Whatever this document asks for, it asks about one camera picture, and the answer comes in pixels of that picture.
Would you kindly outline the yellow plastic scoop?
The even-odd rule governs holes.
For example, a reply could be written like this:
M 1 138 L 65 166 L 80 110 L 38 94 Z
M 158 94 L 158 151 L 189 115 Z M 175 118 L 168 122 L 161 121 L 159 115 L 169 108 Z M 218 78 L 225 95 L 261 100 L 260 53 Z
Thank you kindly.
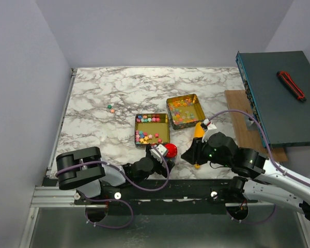
M 194 129 L 194 138 L 196 138 L 197 140 L 197 146 L 196 146 L 196 161 L 194 164 L 195 169 L 200 169 L 200 166 L 203 164 L 203 160 L 200 156 L 200 145 L 202 143 L 202 138 L 205 134 L 204 129 L 201 126 L 201 122 L 198 122 L 195 126 Z

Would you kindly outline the clear glass jar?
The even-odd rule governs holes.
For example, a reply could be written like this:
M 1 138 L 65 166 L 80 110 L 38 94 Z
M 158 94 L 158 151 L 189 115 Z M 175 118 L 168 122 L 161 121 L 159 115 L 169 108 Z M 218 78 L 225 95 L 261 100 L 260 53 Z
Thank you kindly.
M 176 155 L 176 156 L 174 156 L 174 157 L 172 157 L 172 158 L 170 159 L 170 161 L 171 161 L 171 163 L 172 163 L 173 166 L 176 165 L 177 157 L 178 157 L 178 156 Z

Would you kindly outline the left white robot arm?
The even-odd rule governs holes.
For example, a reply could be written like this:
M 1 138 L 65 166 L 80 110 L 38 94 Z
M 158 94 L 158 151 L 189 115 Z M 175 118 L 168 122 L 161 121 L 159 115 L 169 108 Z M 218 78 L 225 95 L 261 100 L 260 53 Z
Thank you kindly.
M 104 199 L 102 182 L 115 188 L 131 185 L 146 192 L 159 191 L 168 184 L 178 149 L 174 144 L 167 143 L 147 145 L 145 151 L 143 158 L 125 165 L 113 165 L 103 161 L 98 147 L 62 153 L 56 157 L 55 176 L 58 179 L 59 189 L 76 189 L 93 204 L 99 204 Z M 149 189 L 139 185 L 154 173 L 166 178 L 162 186 Z

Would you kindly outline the tin of paper stars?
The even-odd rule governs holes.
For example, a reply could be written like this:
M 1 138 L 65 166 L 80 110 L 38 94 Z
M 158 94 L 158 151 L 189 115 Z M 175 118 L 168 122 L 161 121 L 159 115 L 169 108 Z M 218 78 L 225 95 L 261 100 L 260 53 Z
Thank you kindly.
M 134 144 L 145 148 L 148 144 L 170 143 L 169 118 L 166 113 L 139 113 L 134 117 Z

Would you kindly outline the tin of gummy candies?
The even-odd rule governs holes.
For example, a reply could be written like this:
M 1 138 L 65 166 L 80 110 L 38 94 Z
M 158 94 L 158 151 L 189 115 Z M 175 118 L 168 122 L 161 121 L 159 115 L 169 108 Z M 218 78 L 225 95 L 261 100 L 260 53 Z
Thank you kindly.
M 174 130 L 194 127 L 206 118 L 196 94 L 168 98 L 166 108 Z

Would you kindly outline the red jar lid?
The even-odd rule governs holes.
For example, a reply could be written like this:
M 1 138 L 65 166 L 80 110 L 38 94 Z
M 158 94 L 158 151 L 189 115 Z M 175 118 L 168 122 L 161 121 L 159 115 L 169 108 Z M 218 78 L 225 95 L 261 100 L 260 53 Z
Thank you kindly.
M 164 147 L 167 149 L 166 157 L 167 158 L 175 158 L 178 154 L 177 147 L 172 143 L 167 143 L 164 145 Z

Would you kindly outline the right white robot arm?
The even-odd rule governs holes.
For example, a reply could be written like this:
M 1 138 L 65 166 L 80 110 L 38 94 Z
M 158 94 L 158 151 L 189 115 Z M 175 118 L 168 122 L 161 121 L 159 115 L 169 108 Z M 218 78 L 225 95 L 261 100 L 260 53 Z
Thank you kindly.
M 236 176 L 223 196 L 232 202 L 260 200 L 290 208 L 310 221 L 310 179 L 272 162 L 251 148 L 240 148 L 235 141 L 218 132 L 204 142 L 194 138 L 181 155 L 190 164 L 219 164 Z

